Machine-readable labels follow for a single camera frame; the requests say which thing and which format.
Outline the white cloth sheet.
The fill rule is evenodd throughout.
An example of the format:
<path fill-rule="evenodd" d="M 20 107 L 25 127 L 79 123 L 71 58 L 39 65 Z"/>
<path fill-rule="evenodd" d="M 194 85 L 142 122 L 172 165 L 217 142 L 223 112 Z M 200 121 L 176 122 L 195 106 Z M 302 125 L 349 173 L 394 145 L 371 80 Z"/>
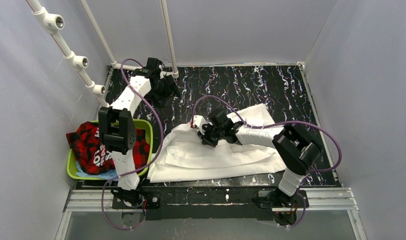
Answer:
<path fill-rule="evenodd" d="M 163 140 L 161 152 L 149 167 L 151 183 L 213 180 L 285 170 L 276 149 L 254 144 L 203 145 L 189 123 L 175 127 Z"/>

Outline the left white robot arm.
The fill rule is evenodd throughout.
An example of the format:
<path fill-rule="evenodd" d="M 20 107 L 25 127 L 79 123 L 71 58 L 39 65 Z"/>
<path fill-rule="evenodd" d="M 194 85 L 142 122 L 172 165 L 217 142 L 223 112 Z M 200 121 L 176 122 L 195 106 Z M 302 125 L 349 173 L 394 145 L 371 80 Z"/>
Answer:
<path fill-rule="evenodd" d="M 111 193 L 133 206 L 144 202 L 136 191 L 140 182 L 133 160 L 133 147 L 137 143 L 133 114 L 141 102 L 153 110 L 171 97 L 180 97 L 173 76 L 163 72 L 163 62 L 150 57 L 146 66 L 135 69 L 121 95 L 108 107 L 98 112 L 99 140 L 113 159 L 117 177 L 117 189 Z"/>

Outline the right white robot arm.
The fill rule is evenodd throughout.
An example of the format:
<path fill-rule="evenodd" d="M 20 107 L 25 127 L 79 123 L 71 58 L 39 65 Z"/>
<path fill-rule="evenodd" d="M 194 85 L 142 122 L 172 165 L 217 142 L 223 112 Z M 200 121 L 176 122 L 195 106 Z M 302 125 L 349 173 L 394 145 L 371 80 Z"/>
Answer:
<path fill-rule="evenodd" d="M 203 145 L 216 147 L 220 140 L 236 145 L 257 145 L 273 148 L 286 168 L 278 187 L 266 196 L 254 199 L 259 205 L 293 205 L 300 184 L 309 174 L 312 164 L 320 158 L 319 143 L 299 123 L 278 126 L 251 126 L 240 117 L 233 121 L 221 109 L 212 111 L 208 118 L 194 115 L 191 127 Z"/>

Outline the red black plaid cloth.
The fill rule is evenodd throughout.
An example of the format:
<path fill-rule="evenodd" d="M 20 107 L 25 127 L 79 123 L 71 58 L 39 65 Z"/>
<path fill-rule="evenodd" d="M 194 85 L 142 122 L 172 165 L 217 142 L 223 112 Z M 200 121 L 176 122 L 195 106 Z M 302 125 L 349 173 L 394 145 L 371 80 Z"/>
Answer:
<path fill-rule="evenodd" d="M 137 139 L 132 150 L 135 167 L 147 164 L 150 145 L 146 141 L 146 131 L 136 130 Z M 69 147 L 73 150 L 74 163 L 79 177 L 97 177 L 110 179 L 116 176 L 113 158 L 100 143 L 97 122 L 87 121 L 79 126 L 76 132 L 66 134 Z"/>

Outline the green plastic basket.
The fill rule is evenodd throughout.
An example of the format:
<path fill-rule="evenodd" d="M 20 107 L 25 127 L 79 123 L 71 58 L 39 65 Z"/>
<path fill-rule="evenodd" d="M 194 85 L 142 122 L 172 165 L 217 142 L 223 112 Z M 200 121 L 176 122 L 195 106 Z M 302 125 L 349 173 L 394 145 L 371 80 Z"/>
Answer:
<path fill-rule="evenodd" d="M 136 130 L 137 129 L 142 129 L 142 130 L 146 131 L 145 139 L 150 145 L 150 154 L 149 154 L 148 161 L 147 161 L 147 164 L 148 164 L 151 161 L 151 155 L 152 155 L 152 150 L 153 150 L 153 128 L 152 128 L 151 124 L 146 120 L 134 119 L 133 122 L 134 122 Z M 78 176 L 77 175 L 78 169 L 76 167 L 76 164 L 74 163 L 74 155 L 73 155 L 73 150 L 72 149 L 70 149 L 68 157 L 67 157 L 66 170 L 67 170 L 68 175 L 71 178 L 76 179 L 76 180 L 108 180 L 108 179 L 103 179 L 103 178 L 98 178 L 98 177 L 91 177 L 91 176 Z"/>

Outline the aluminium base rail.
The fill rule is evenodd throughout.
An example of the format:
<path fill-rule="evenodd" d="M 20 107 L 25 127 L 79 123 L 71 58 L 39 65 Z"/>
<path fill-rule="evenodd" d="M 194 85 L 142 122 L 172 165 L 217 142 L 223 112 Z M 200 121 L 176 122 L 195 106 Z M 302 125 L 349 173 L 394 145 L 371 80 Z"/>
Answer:
<path fill-rule="evenodd" d="M 307 193 L 305 200 L 309 205 L 307 211 L 347 211 L 351 221 L 354 235 L 357 240 L 366 240 L 361 219 L 359 216 L 359 207 L 349 187 L 315 187 L 303 188 Z M 66 238 L 68 225 L 73 212 L 100 212 L 102 209 L 106 213 L 139 213 L 139 209 L 115 209 L 112 207 L 114 196 L 109 190 L 100 189 L 74 189 L 66 201 L 65 211 L 59 224 L 56 240 Z"/>

